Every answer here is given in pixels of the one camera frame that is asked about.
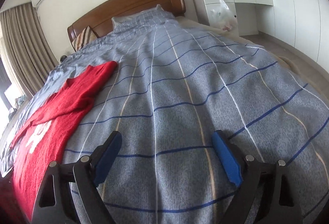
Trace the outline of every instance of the pillowcase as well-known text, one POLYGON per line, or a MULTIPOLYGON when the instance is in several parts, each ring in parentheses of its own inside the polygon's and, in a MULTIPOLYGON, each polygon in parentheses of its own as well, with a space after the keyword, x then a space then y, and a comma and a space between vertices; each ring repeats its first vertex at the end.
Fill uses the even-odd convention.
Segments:
POLYGON ((135 18, 135 17, 137 17, 139 15, 142 15, 143 13, 150 12, 150 11, 156 11, 156 10, 163 10, 163 9, 158 4, 155 8, 152 8, 152 9, 149 9, 149 10, 145 10, 145 11, 141 11, 141 12, 138 12, 138 13, 135 13, 135 14, 132 14, 132 15, 129 15, 129 16, 122 16, 122 17, 114 16, 114 17, 112 17, 113 29, 116 26, 118 26, 120 23, 124 22, 124 21, 132 20, 133 18, 135 18))
POLYGON ((94 34, 90 26, 88 26, 82 30, 75 40, 72 41, 72 47, 75 51, 78 51, 95 39, 97 39, 97 36, 94 34))

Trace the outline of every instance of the white desk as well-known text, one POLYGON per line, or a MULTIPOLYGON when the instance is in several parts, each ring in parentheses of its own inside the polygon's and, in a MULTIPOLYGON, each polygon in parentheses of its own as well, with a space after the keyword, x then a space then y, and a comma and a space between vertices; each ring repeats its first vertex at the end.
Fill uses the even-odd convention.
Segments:
MULTIPOLYGON (((218 8, 220 0, 193 0, 199 23, 215 27, 210 17, 211 10, 218 8)), ((228 8, 237 18, 238 28, 233 33, 236 35, 258 34, 255 6, 273 6, 273 0, 224 0, 228 8)))

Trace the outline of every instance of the brown headboard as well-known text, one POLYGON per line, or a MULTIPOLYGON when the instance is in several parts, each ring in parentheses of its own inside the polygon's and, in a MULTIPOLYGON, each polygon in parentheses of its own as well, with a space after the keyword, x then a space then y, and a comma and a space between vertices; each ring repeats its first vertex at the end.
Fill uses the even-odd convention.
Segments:
POLYGON ((174 16, 184 16, 186 11, 184 0, 108 0, 69 26, 68 36, 72 42, 87 26, 92 28, 97 37, 105 36, 113 30, 113 16, 128 16, 154 8, 157 4, 174 16))

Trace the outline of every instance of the gray plaid blanket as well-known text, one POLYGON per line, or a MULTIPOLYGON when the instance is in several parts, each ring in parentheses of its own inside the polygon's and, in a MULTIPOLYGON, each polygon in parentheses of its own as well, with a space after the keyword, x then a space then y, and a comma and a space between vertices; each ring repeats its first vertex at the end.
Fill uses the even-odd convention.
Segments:
POLYGON ((117 70, 69 140, 64 163, 90 154, 113 130, 121 132, 119 156, 99 186, 118 224, 218 221, 236 189, 212 147, 217 129, 259 161, 285 160, 304 223, 316 218, 329 184, 329 109, 319 94, 262 46, 183 29, 162 10, 121 23, 69 56, 50 73, 17 129, 67 78, 110 60, 117 70))

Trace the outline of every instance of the white wardrobe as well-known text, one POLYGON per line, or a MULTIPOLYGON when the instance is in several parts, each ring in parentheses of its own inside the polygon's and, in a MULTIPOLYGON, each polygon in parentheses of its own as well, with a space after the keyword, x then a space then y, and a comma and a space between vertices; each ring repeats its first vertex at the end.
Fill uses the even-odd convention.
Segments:
POLYGON ((273 0, 272 8, 258 10, 258 30, 295 47, 329 72, 329 0, 273 0))

